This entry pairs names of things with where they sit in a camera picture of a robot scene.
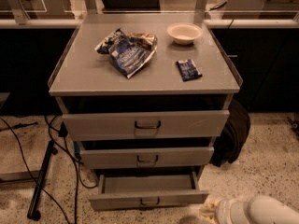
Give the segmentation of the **white yellowish gripper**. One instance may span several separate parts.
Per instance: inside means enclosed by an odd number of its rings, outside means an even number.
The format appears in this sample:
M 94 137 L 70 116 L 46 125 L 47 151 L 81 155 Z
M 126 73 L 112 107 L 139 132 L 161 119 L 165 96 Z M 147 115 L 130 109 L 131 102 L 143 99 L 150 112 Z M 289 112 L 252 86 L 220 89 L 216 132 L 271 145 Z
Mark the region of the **white yellowish gripper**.
M 248 202 L 222 199 L 203 205 L 199 214 L 205 224 L 250 224 L 248 207 Z

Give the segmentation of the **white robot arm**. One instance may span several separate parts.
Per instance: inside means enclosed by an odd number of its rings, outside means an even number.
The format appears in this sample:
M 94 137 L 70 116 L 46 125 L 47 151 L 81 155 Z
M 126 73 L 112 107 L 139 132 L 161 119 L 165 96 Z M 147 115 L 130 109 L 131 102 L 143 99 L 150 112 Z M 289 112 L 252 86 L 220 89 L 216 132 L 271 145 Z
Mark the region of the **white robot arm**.
M 264 195 L 247 202 L 223 199 L 200 209 L 206 224 L 299 224 L 299 213 Z

